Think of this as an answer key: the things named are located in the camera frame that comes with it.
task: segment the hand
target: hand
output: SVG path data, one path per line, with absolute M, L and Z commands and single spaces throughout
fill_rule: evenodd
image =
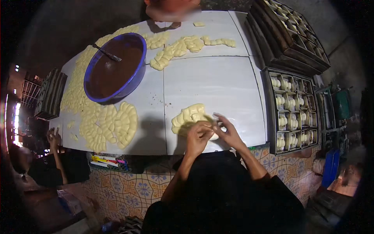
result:
M 209 139 L 213 136 L 212 124 L 208 121 L 198 121 L 187 133 L 186 155 L 194 159 L 205 149 Z
M 242 139 L 240 139 L 239 134 L 237 133 L 234 125 L 228 119 L 218 114 L 213 115 L 219 119 L 218 122 L 222 123 L 220 125 L 216 124 L 213 126 L 214 132 L 222 140 L 224 140 L 229 146 L 236 149 L 237 151 L 247 148 Z M 227 131 L 222 131 L 221 127 L 225 127 Z
M 61 136 L 58 134 L 58 128 L 55 134 L 55 128 L 51 128 L 47 131 L 47 140 L 50 144 L 51 150 L 57 150 L 58 144 L 61 143 Z

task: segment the person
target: person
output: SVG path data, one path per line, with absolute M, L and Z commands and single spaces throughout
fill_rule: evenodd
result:
M 191 11 L 198 9 L 200 0 L 144 0 L 146 14 L 158 22 L 173 22 L 171 28 L 181 26 L 181 21 Z
M 182 162 L 161 201 L 148 208 L 142 233 L 301 233 L 301 202 L 277 176 L 270 178 L 233 124 L 216 117 L 220 124 L 199 121 L 189 130 Z M 201 154 L 214 133 L 248 171 L 230 151 Z
M 14 170 L 21 175 L 27 173 L 38 185 L 49 188 L 89 180 L 90 167 L 86 153 L 67 149 L 67 152 L 59 154 L 61 136 L 58 128 L 56 133 L 54 131 L 52 128 L 47 132 L 52 154 L 35 158 L 26 147 L 10 149 L 9 156 Z

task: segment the blue bowl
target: blue bowl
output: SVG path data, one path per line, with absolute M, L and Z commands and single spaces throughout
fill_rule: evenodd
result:
M 145 73 L 145 54 L 147 53 L 147 44 L 145 43 L 144 38 L 137 34 L 137 33 L 125 33 L 119 36 L 114 37 L 113 39 L 109 40 L 107 43 L 105 43 L 102 48 L 105 50 L 105 46 L 108 45 L 112 40 L 121 40 L 125 42 L 125 46 L 133 47 L 133 48 L 139 48 L 142 50 L 143 54 L 140 60 L 140 63 L 135 70 L 134 74 L 130 77 L 130 79 L 116 92 L 114 92 L 109 97 L 105 98 L 95 98 L 90 95 L 88 92 L 88 87 L 90 87 L 91 82 L 91 74 L 94 69 L 94 66 L 99 61 L 99 59 L 102 56 L 105 56 L 102 52 L 97 51 L 96 54 L 92 57 L 90 63 L 88 64 L 86 73 L 85 73 L 85 79 L 84 79 L 84 88 L 85 93 L 87 97 L 94 102 L 103 103 L 108 102 L 110 100 L 118 100 L 120 98 L 123 98 L 127 95 L 129 95 L 132 91 L 136 89 L 136 87 L 140 84 L 141 80 L 144 77 Z

